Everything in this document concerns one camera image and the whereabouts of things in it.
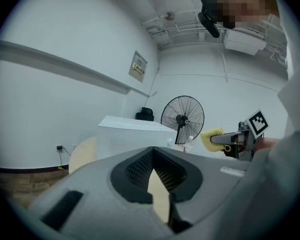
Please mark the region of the person's white shirt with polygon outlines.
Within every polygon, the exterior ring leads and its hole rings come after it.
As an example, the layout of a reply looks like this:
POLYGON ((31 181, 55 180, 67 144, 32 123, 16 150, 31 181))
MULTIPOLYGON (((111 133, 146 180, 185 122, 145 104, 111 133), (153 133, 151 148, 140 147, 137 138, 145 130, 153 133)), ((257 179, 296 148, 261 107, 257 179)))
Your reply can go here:
POLYGON ((247 199, 237 240, 292 240, 300 233, 300 22, 285 0, 277 2, 289 76, 278 96, 294 131, 272 148, 256 152, 257 178, 232 204, 237 208, 247 199))

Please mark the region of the person's right forearm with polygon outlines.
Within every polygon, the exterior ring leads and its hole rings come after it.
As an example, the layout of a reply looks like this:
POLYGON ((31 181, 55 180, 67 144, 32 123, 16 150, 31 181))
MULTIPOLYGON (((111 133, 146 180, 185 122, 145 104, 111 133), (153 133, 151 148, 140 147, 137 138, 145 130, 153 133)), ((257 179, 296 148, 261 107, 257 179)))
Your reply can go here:
POLYGON ((272 148, 273 146, 275 146, 277 143, 279 142, 279 139, 277 138, 269 138, 269 137, 260 137, 258 138, 256 144, 255 144, 255 148, 254 151, 257 152, 259 150, 262 149, 269 149, 272 148))

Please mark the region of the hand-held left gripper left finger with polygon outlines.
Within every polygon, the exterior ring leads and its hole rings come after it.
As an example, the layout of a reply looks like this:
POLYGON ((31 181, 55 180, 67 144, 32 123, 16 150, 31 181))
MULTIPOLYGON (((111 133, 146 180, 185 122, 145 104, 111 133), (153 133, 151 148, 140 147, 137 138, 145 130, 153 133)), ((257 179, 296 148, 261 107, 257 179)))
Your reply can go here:
POLYGON ((127 167, 150 161, 142 148, 91 162, 41 194, 30 213, 63 237, 172 237, 156 215, 147 183, 127 167))

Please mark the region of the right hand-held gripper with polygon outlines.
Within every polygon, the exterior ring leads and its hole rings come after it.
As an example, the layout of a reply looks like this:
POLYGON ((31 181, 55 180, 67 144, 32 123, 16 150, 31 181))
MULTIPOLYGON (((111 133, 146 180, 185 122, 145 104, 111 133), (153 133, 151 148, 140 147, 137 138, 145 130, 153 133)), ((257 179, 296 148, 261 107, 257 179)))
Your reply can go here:
POLYGON ((210 137, 210 141, 220 145, 237 145, 237 158, 249 162, 253 159, 258 138, 268 128, 269 124, 259 109, 245 121, 239 122, 238 132, 215 135, 210 137))

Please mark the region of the white air conditioner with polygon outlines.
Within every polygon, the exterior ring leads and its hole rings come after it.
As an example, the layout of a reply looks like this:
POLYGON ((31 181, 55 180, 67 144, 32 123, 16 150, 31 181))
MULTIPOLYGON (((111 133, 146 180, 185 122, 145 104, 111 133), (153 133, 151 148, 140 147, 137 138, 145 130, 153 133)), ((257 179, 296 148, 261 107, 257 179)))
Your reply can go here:
POLYGON ((223 34, 223 43, 228 50, 256 55, 266 49, 280 56, 286 54, 286 36, 281 27, 271 23, 247 23, 243 27, 227 29, 223 34))

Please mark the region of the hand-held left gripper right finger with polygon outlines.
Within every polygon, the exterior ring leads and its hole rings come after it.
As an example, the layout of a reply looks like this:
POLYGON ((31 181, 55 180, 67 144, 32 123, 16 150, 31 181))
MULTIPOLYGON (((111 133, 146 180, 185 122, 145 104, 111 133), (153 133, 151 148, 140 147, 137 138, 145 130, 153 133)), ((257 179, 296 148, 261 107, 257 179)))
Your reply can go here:
POLYGON ((164 186, 164 200, 155 200, 154 208, 168 217, 168 234, 238 234, 247 199, 232 204, 247 162, 154 147, 152 166, 164 186))

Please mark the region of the large white box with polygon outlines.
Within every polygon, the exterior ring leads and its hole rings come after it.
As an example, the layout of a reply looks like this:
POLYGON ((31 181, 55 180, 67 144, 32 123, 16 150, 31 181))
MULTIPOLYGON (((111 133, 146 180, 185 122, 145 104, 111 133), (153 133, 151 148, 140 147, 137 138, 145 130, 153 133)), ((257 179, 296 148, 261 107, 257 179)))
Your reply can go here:
POLYGON ((97 127, 96 158, 147 148, 172 147, 177 131, 153 121, 107 115, 97 127))

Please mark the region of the clear plastic water bottle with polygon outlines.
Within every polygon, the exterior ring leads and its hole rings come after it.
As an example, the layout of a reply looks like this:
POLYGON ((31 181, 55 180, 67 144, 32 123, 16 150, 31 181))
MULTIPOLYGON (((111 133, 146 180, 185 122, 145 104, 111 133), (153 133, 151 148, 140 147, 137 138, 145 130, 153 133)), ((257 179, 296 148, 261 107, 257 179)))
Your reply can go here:
POLYGON ((193 140, 194 140, 194 137, 190 135, 189 140, 184 144, 183 152, 190 153, 190 151, 194 145, 193 140))

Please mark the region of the white ceiling pipes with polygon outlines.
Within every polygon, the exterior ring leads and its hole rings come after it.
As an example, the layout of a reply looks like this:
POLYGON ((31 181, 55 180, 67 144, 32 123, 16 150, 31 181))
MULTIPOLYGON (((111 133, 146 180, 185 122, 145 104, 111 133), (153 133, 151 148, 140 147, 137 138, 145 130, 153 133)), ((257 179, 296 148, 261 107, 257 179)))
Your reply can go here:
MULTIPOLYGON (((159 49, 201 43, 224 45, 223 32, 227 28, 221 23, 216 24, 220 32, 220 37, 217 39, 212 37, 200 23, 198 19, 198 13, 202 8, 200 0, 119 0, 119 2, 127 4, 136 13, 141 26, 146 29, 159 49), (164 19, 164 14, 169 11, 175 13, 173 21, 164 19)), ((281 27, 280 20, 273 15, 258 24, 263 22, 281 27)), ((287 53, 280 56, 267 49, 262 51, 266 52, 275 62, 282 65, 285 63, 287 53)))

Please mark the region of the yellow cloth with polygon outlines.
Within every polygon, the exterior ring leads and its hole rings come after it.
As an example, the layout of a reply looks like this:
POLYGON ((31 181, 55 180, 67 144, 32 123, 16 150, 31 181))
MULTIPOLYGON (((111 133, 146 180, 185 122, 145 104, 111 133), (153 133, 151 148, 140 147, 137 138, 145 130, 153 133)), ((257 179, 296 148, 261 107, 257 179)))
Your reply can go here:
POLYGON ((225 132, 221 127, 216 127, 210 130, 206 130, 206 131, 201 131, 200 132, 200 138, 201 141, 204 145, 204 147, 210 151, 210 152, 230 152, 231 151, 231 147, 228 145, 223 145, 223 144, 217 144, 217 143, 213 143, 211 141, 211 137, 213 136, 221 136, 224 135, 225 132))

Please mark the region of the grey electrical panel box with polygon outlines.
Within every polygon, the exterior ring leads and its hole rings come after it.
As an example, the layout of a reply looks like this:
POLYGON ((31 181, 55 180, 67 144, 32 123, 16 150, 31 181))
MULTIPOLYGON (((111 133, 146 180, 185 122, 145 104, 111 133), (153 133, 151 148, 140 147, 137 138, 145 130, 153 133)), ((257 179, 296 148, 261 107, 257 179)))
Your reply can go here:
POLYGON ((128 74, 139 82, 143 82, 147 64, 147 60, 138 51, 135 51, 128 74))

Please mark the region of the black floor fan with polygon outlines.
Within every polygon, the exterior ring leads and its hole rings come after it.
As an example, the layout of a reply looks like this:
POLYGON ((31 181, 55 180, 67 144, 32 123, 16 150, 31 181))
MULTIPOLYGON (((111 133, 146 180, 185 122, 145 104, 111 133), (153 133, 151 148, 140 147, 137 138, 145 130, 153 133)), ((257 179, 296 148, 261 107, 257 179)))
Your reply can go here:
POLYGON ((161 124, 177 132, 175 144, 184 145, 190 136, 196 138, 201 132, 205 114, 201 104, 191 96, 178 96, 163 109, 161 124))

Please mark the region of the black office chair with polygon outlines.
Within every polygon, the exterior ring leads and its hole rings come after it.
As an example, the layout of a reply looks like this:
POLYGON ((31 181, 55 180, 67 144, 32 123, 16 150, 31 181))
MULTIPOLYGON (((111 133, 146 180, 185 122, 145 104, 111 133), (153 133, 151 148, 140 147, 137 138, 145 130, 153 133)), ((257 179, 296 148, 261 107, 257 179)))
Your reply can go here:
POLYGON ((136 113, 135 115, 136 120, 142 120, 142 121, 154 121, 154 115, 153 111, 150 108, 142 107, 141 112, 136 113))

